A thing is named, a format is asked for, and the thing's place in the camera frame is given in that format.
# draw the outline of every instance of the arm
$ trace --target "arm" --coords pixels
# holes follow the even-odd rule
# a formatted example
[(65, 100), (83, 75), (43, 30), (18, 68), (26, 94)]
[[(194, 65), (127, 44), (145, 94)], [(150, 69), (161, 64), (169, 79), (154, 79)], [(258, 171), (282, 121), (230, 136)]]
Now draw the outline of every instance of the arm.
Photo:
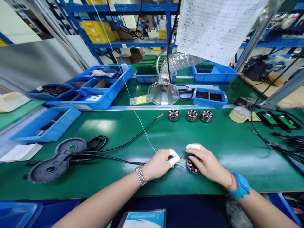
[[(148, 182), (163, 176), (171, 164), (168, 161), (170, 151), (159, 150), (142, 168), (145, 180)], [(137, 171), (102, 189), (68, 213), (53, 228), (96, 228), (106, 227), (124, 204), (141, 187)]]
[[(237, 190), (238, 186), (235, 177), (232, 175), (233, 180), (231, 180), (230, 172), (219, 163), (211, 151), (207, 150), (200, 144), (196, 145), (200, 146), (198, 146), (199, 149), (187, 149), (186, 152), (195, 154), (202, 160), (202, 162), (200, 162), (193, 156), (189, 157), (199, 168), (201, 173), (205, 177), (223, 185), (225, 188), (228, 188), (231, 191)], [(288, 218), (283, 212), (281, 212), (271, 202), (253, 189), (251, 189), (250, 195), (246, 195), (244, 198), (237, 201), (250, 221), (253, 223), (254, 227), (298, 227), (298, 225)]]

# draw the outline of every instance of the hand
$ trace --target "hand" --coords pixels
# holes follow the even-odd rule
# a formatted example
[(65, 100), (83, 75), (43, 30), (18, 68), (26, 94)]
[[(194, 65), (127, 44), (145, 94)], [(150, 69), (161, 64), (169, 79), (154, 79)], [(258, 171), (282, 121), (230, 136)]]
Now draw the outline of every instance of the hand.
[(190, 156), (190, 160), (199, 168), (200, 172), (208, 179), (215, 181), (229, 190), (235, 191), (238, 189), (234, 175), (233, 186), (230, 172), (225, 169), (215, 158), (213, 153), (203, 147), (201, 144), (190, 144), (186, 146), (186, 152), (195, 154), (202, 162), (194, 156)]
[(163, 176), (171, 167), (180, 160), (174, 150), (160, 149), (142, 168), (146, 181), (150, 181)]

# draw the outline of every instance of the spray bottle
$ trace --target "spray bottle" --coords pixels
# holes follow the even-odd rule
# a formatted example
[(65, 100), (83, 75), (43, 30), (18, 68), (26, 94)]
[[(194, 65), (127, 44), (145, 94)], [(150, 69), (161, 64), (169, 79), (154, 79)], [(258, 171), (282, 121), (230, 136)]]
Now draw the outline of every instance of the spray bottle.
[(123, 72), (126, 72), (128, 69), (129, 69), (129, 67), (128, 67), (128, 65), (123, 61), (123, 59), (122, 59), (122, 57), (121, 57), (121, 55), (119, 54), (119, 56), (120, 56), (120, 59), (121, 59), (121, 68), (123, 69)]

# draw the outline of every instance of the red string bracelet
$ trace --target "red string bracelet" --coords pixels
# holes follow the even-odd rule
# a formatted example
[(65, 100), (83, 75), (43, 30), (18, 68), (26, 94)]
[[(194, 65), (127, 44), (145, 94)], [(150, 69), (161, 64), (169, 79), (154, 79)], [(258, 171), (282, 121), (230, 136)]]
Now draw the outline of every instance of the red string bracelet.
[(230, 170), (228, 170), (228, 172), (230, 173), (230, 176), (231, 176), (232, 182), (231, 182), (230, 187), (229, 187), (229, 188), (226, 188), (226, 189), (230, 190), (230, 188), (231, 188), (231, 187), (232, 187), (232, 185), (233, 185), (233, 176), (232, 176), (232, 173), (230, 172)]

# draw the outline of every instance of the wristwatch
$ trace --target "wristwatch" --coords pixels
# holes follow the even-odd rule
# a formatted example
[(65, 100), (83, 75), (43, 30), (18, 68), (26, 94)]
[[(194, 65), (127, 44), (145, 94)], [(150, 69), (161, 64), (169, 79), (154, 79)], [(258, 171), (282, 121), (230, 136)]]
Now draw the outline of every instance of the wristwatch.
[(231, 197), (239, 200), (245, 197), (245, 195), (250, 195), (250, 186), (248, 184), (248, 181), (240, 174), (231, 172), (237, 181), (237, 190), (230, 191), (227, 189)]
[(143, 186), (145, 185), (147, 182), (145, 180), (145, 177), (143, 176), (143, 165), (140, 164), (139, 166), (137, 166), (135, 168), (135, 170), (137, 171), (137, 174), (138, 174), (138, 177), (139, 177), (139, 181), (140, 181), (140, 184)]

